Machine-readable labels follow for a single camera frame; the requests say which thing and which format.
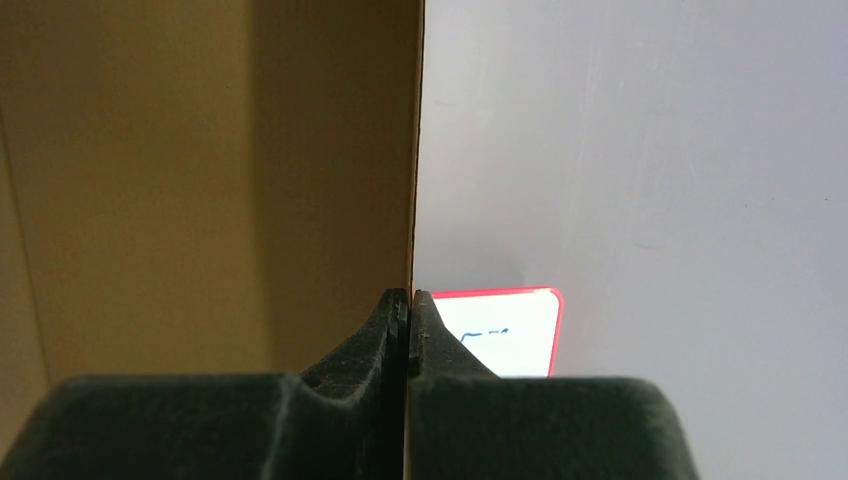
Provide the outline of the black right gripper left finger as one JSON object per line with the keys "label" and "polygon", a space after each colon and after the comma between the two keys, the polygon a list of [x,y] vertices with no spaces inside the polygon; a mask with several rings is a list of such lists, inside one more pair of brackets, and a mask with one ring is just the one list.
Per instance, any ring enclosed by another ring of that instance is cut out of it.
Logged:
{"label": "black right gripper left finger", "polygon": [[97,375],[55,387],[5,479],[399,479],[408,296],[302,373]]}

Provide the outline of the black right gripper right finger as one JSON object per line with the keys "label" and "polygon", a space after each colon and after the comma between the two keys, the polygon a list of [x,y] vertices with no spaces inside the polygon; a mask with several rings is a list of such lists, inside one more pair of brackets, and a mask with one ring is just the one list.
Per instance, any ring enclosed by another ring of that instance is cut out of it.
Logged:
{"label": "black right gripper right finger", "polygon": [[410,317],[412,479],[695,479],[671,402],[627,377],[496,376],[454,338],[432,295]]}

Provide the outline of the brown cardboard box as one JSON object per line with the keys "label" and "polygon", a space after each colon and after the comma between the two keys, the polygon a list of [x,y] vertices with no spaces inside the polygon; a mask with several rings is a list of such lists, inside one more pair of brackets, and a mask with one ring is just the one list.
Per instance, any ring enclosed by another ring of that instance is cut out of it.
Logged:
{"label": "brown cardboard box", "polygon": [[1,5],[1,443],[83,374],[298,372],[411,286],[420,1]]}

